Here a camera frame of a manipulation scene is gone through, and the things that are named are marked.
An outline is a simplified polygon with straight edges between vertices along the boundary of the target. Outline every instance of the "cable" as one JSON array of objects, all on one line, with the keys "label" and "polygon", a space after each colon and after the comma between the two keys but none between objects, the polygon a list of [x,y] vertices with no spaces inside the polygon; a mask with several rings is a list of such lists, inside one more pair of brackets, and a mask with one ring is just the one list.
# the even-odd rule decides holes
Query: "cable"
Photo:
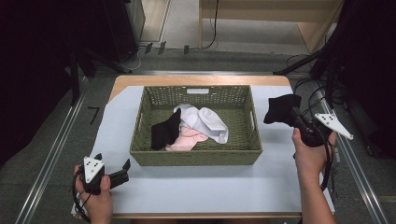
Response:
[{"label": "cable", "polygon": [[[207,50],[207,49],[210,49],[210,47],[212,47],[213,43],[216,41],[216,36],[217,36],[218,11],[219,11],[219,0],[216,1],[215,28],[213,30],[213,27],[212,27],[212,30],[214,31],[212,42],[209,45],[207,45],[207,46],[205,46],[203,48],[198,48],[197,47],[197,48],[191,48],[190,50]],[[172,48],[163,48],[163,49],[164,50],[184,50],[184,49],[172,49]]]},{"label": "cable", "polygon": [[85,221],[91,223],[91,220],[87,217],[87,215],[85,215],[85,210],[82,208],[82,207],[84,206],[84,204],[88,201],[88,199],[91,197],[91,194],[90,194],[90,197],[88,197],[87,201],[85,201],[85,203],[84,203],[82,206],[80,206],[80,205],[79,205],[78,198],[77,198],[77,192],[76,192],[76,181],[77,181],[78,176],[79,176],[83,171],[84,171],[84,168],[82,168],[82,167],[80,166],[80,167],[78,168],[78,171],[76,172],[76,174],[75,174],[74,177],[73,177],[73,183],[72,183],[73,201],[74,201],[74,203],[75,203],[75,210],[76,210],[76,213],[77,213],[78,215],[80,215],[80,216],[82,217],[82,219],[84,219]]},{"label": "cable", "polygon": [[90,195],[88,195],[88,198],[87,198],[87,200],[85,200],[85,202],[82,204],[82,208],[84,207],[84,205],[85,205],[85,203],[91,198],[91,195],[92,195],[92,193],[90,193]]},{"label": "cable", "polygon": [[[210,13],[210,15],[212,15],[212,7],[209,7],[210,8],[210,11],[209,11],[209,13]],[[210,19],[209,19],[209,22],[210,22],[210,27],[212,28],[212,32],[213,32],[213,34],[215,34],[216,33],[216,29],[213,27],[213,24],[212,24],[212,17],[210,17]],[[213,49],[216,49],[218,46],[219,46],[219,41],[217,41],[217,40],[215,40],[216,41],[216,46],[213,48]]]},{"label": "cable", "polygon": [[312,109],[313,107],[315,107],[321,100],[324,99],[323,97],[320,97],[319,99],[317,99],[310,107],[308,107],[305,111],[302,112],[303,115],[306,114],[306,112],[308,112],[310,109]]},{"label": "cable", "polygon": [[312,92],[312,94],[309,96],[309,98],[308,98],[308,108],[309,108],[309,113],[311,114],[311,118],[313,118],[314,117],[314,113],[312,113],[312,106],[311,106],[311,99],[312,99],[312,97],[315,95],[315,93],[317,92],[317,91],[320,91],[321,89],[323,89],[323,88],[325,88],[326,86],[321,86],[321,87],[319,87],[319,88],[317,88],[316,90],[314,90],[313,92]]},{"label": "cable", "polygon": [[140,66],[140,64],[141,64],[141,62],[142,62],[142,61],[140,60],[139,53],[140,53],[140,51],[142,51],[143,49],[145,49],[145,48],[140,49],[140,50],[136,53],[136,57],[137,57],[137,60],[139,61],[139,63],[138,63],[138,65],[137,65],[135,68],[127,67],[127,66],[123,65],[122,63],[120,63],[120,66],[124,67],[125,69],[128,69],[128,71],[129,71],[130,73],[132,73],[135,69],[137,69],[137,68]]},{"label": "cable", "polygon": [[298,56],[307,56],[307,57],[309,57],[310,55],[308,55],[308,54],[296,54],[296,55],[290,56],[290,57],[286,60],[286,66],[289,67],[289,60],[290,60],[290,59],[295,58],[295,57],[298,57]]},{"label": "cable", "polygon": [[325,139],[323,134],[321,132],[319,132],[320,136],[323,139],[323,143],[324,143],[324,147],[326,150],[326,165],[324,168],[324,175],[323,175],[323,180],[322,183],[320,185],[320,187],[322,188],[322,190],[325,190],[327,188],[327,184],[329,182],[329,176],[330,176],[330,170],[332,169],[332,159],[333,159],[333,147],[332,144],[329,142],[329,140]]},{"label": "cable", "polygon": [[301,85],[303,85],[304,83],[306,83],[306,82],[308,82],[308,81],[313,81],[313,80],[314,80],[314,79],[312,79],[312,77],[300,79],[300,80],[296,83],[296,85],[294,86],[294,90],[293,90],[294,94],[297,92],[297,88],[299,88]]}]

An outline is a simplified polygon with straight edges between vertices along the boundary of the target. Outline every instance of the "laundry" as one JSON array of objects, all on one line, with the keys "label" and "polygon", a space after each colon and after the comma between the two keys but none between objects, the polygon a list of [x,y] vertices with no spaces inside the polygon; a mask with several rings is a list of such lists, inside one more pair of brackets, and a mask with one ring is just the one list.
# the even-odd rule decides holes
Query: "laundry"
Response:
[{"label": "laundry", "polygon": [[179,136],[181,109],[166,121],[151,126],[151,148],[159,150],[166,145],[172,145]]},{"label": "laundry", "polygon": [[265,115],[264,123],[284,122],[291,127],[293,126],[293,119],[290,116],[290,112],[294,106],[300,108],[301,96],[286,94],[276,98],[269,98],[268,104],[269,110]]},{"label": "laundry", "polygon": [[192,128],[217,143],[226,144],[229,130],[227,125],[221,120],[213,110],[202,107],[197,109],[193,105],[182,104],[175,107],[175,111],[181,109],[180,126]]},{"label": "laundry", "polygon": [[167,151],[190,151],[198,142],[204,142],[207,138],[206,135],[194,129],[181,127],[180,136],[176,142],[171,146],[167,146],[165,149]]}]

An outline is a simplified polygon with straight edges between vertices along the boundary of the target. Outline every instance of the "wooden table frame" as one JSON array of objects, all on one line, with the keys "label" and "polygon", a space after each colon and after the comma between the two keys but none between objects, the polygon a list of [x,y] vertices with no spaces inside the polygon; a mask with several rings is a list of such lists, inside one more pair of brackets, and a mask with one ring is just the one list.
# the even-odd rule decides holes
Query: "wooden table frame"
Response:
[{"label": "wooden table frame", "polygon": [[120,76],[117,77],[110,99],[113,99],[128,86],[178,86],[178,85],[266,85],[289,86],[286,77],[277,76]]},{"label": "wooden table frame", "polygon": [[[296,21],[310,53],[317,51],[338,20],[343,0],[220,0],[218,19],[248,21]],[[215,0],[199,1],[199,47],[203,19],[214,19]]]}]

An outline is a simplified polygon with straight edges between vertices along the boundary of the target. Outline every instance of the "table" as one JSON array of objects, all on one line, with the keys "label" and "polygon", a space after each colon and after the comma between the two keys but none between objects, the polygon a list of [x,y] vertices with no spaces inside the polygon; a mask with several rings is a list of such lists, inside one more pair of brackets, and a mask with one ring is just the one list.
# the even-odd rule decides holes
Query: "table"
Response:
[{"label": "table", "polygon": [[[296,21],[310,53],[314,53],[337,21],[343,0],[220,0],[218,19]],[[199,1],[199,46],[203,19],[214,19],[215,0]]]},{"label": "table", "polygon": [[[251,85],[263,153],[251,166],[141,167],[129,154],[143,86]],[[130,181],[112,190],[114,217],[300,217],[292,128],[264,124],[268,98],[291,93],[286,77],[120,76],[116,79],[91,157],[102,153],[106,174],[131,159]],[[334,212],[329,192],[325,192]]]}]

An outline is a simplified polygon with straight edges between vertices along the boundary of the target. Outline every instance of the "white sock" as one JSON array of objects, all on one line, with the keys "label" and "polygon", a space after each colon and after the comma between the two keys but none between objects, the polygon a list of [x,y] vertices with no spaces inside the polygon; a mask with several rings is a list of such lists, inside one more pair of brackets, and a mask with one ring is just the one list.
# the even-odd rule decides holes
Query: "white sock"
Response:
[{"label": "white sock", "polygon": [[192,128],[192,126],[199,119],[198,109],[195,106],[193,106],[193,105],[181,104],[181,105],[177,105],[174,108],[174,111],[177,111],[178,108],[181,109],[181,114],[180,114],[181,123],[180,123],[180,126],[186,126],[186,127]]},{"label": "white sock", "polygon": [[192,128],[220,144],[228,141],[228,127],[213,110],[202,107],[198,112],[199,118]]}]

